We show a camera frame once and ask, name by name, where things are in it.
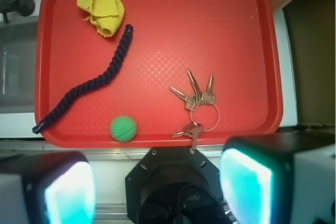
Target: yellow cloth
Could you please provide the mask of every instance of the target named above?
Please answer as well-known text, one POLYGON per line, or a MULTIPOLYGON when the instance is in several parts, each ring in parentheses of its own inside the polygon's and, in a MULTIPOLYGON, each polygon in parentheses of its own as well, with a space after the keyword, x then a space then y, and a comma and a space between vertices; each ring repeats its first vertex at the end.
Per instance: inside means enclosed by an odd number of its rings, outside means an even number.
POLYGON ((104 37, 111 37, 119 28, 125 9, 120 0, 77 0, 77 6, 87 11, 87 20, 104 37))

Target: keys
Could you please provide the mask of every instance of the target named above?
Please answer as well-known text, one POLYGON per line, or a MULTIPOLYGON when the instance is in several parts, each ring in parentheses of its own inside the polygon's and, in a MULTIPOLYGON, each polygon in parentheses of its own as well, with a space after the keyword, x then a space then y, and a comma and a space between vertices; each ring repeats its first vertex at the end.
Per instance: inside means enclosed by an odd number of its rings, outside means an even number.
POLYGON ((206 92, 202 93, 202 103, 209 104, 215 103, 216 96, 213 94, 214 89, 214 76, 211 75, 206 92))
POLYGON ((188 136, 192 137, 193 145, 192 150, 194 151, 197 146, 197 138, 204 131, 204 126, 201 124, 188 124, 183 128, 182 132, 177 132, 172 134, 172 138, 180 137, 180 136, 188 136))
POLYGON ((184 100, 186 102, 185 107, 188 110, 192 110, 194 111, 195 108, 197 107, 197 103, 196 103, 196 95, 193 94, 191 96, 187 96, 186 94, 182 93, 181 91, 177 90, 174 87, 170 87, 169 88, 174 94, 176 94, 179 98, 181 98, 182 100, 184 100))
POLYGON ((192 135, 193 138, 193 145, 191 147, 192 151, 194 151, 196 149, 197 146, 197 138, 198 135, 200 135, 203 131, 204 131, 204 126, 201 124, 190 124, 187 125, 186 127, 184 127, 183 129, 184 132, 186 133, 190 133, 192 135))
POLYGON ((193 88, 195 90, 195 94, 196 94, 195 100, 196 100, 196 103, 197 103, 197 105, 200 105, 200 103, 202 101, 202 92, 200 90, 200 87, 198 86, 197 81, 193 77, 193 74, 191 73, 191 71, 188 70, 187 73, 189 75, 191 85, 193 86, 193 88))

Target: green ball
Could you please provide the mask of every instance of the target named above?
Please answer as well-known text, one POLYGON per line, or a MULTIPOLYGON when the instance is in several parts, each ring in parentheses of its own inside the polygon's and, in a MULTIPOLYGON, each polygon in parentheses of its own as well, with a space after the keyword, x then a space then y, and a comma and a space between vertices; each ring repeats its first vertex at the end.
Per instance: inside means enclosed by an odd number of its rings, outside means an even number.
POLYGON ((119 142, 128 142, 137 133, 136 122, 129 116, 122 115, 111 123, 110 131, 113 138, 119 142))

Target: braided rope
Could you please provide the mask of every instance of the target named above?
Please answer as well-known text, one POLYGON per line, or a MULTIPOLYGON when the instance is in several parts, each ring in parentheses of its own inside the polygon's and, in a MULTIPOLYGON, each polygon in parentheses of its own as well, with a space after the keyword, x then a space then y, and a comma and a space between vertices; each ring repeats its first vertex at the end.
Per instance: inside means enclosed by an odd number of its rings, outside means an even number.
POLYGON ((52 124, 56 123, 70 108, 77 98, 93 90, 97 90, 107 84, 117 75, 121 69, 121 65, 127 54, 128 48, 132 41, 133 27, 126 25, 124 34, 122 35, 117 50, 114 52, 114 57, 107 70, 98 77, 89 80, 83 84, 80 84, 72 88, 65 96, 60 100, 57 106, 45 117, 38 125, 33 127, 35 134, 40 133, 52 124))

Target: key ring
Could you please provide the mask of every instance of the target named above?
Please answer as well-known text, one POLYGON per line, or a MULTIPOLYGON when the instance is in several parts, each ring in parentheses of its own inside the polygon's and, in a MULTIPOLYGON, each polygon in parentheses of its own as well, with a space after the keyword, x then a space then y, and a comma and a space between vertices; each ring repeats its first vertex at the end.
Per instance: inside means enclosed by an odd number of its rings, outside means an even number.
MULTIPOLYGON (((219 116, 219 109, 218 109, 218 107, 217 107, 213 102, 209 102, 209 101, 207 101, 206 103, 201 103, 201 105, 212 105, 212 106, 214 106, 215 109, 217 110, 218 117, 217 117, 217 122, 216 122, 215 126, 213 126, 212 128, 210 128, 210 129, 208 129, 208 130, 203 130, 203 131, 212 131, 212 130, 214 130, 214 129, 218 126, 218 124, 219 124, 219 118, 220 118, 220 116, 219 116)), ((191 119, 191 121, 193 121, 193 123, 194 123, 195 125, 198 125, 198 123, 196 123, 196 121, 193 119, 193 111, 192 111, 192 110, 190 110, 190 119, 191 119)))

